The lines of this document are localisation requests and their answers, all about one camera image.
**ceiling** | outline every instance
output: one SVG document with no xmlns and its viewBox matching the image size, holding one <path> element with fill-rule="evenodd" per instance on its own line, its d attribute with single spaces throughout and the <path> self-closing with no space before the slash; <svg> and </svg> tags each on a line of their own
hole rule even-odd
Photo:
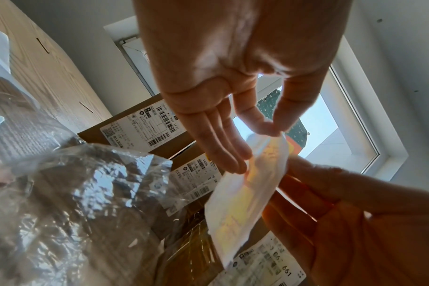
<svg viewBox="0 0 429 286">
<path fill-rule="evenodd" d="M 358 0 L 429 135 L 429 0 Z"/>
</svg>

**wooden panel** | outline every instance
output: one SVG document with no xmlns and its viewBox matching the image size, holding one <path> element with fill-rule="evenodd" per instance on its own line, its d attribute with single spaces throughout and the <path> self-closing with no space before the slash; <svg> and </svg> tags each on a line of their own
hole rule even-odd
<svg viewBox="0 0 429 286">
<path fill-rule="evenodd" d="M 47 113 L 76 133 L 111 117 L 68 55 L 9 0 L 0 0 L 0 31 L 12 75 Z"/>
</svg>

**printed number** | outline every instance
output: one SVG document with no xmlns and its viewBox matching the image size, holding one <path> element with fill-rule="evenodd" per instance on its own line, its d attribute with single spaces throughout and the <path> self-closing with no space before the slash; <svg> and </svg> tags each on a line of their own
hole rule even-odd
<svg viewBox="0 0 429 286">
<path fill-rule="evenodd" d="M 291 275 L 290 269 L 288 269 L 288 267 L 287 267 L 287 266 L 282 267 L 282 270 L 284 270 L 284 272 L 285 272 L 285 274 L 286 274 L 287 276 L 290 276 L 290 275 Z"/>
</svg>

